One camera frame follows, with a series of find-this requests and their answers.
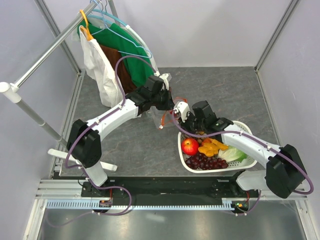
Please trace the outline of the brown longan cluster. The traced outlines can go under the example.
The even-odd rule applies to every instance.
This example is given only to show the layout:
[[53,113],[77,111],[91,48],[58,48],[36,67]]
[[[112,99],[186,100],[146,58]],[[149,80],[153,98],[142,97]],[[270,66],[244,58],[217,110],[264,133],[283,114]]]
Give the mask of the brown longan cluster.
[[207,135],[204,132],[196,132],[190,134],[186,134],[185,132],[179,132],[178,139],[182,143],[185,139],[192,138],[198,142],[199,145],[207,138]]

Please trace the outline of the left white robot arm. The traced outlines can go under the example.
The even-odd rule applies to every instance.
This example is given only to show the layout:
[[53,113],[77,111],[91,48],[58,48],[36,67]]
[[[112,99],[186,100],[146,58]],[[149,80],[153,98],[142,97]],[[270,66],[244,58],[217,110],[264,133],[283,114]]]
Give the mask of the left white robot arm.
[[92,191],[99,197],[110,191],[108,176],[103,170],[101,142],[123,123],[135,119],[151,107],[159,111],[174,108],[169,82],[163,76],[150,76],[145,85],[125,95],[124,100],[98,117],[86,122],[78,119],[72,124],[67,141],[68,154],[81,163],[92,181]]

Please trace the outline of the clear zip top bag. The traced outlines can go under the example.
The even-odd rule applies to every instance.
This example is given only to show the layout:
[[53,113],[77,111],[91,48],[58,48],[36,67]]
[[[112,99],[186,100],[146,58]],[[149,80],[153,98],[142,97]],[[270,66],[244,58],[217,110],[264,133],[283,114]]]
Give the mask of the clear zip top bag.
[[172,110],[158,110],[155,106],[152,106],[147,112],[148,116],[153,119],[155,127],[159,130],[167,127],[173,127],[174,123],[171,117]]

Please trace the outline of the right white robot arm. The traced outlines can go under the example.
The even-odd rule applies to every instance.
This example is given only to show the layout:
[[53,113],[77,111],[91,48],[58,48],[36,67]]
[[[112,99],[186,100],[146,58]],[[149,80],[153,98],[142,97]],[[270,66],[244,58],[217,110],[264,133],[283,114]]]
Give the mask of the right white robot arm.
[[[245,170],[229,184],[235,197],[249,190],[269,190],[279,198],[286,199],[291,193],[309,195],[314,186],[308,177],[300,155],[290,144],[279,146],[243,131],[233,121],[217,117],[207,101],[190,107],[182,101],[175,105],[179,115],[177,127],[188,136],[213,138],[227,146],[235,147],[263,166],[263,170]],[[307,181],[309,191],[299,191],[299,185]]]

